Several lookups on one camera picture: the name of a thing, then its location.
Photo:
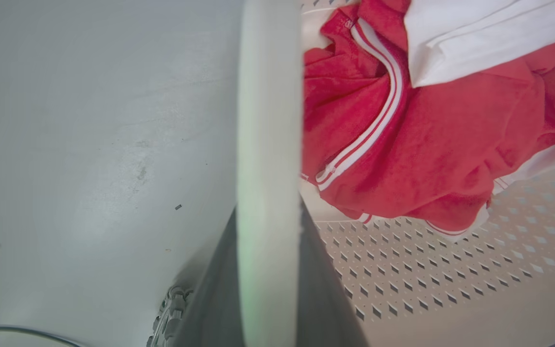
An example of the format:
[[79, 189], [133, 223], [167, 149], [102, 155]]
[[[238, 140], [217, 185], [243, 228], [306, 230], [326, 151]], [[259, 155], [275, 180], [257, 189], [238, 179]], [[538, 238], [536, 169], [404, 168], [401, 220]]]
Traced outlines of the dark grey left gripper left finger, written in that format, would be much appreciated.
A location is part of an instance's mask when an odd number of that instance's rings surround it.
[[236, 227], [233, 210], [172, 336], [173, 347], [239, 346]]

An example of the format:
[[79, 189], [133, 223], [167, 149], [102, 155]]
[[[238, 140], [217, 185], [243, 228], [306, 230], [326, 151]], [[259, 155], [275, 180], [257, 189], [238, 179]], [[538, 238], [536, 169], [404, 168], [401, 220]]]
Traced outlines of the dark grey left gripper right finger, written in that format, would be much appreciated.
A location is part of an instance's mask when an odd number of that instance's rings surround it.
[[298, 345], [367, 347], [343, 283], [304, 200], [300, 200]]

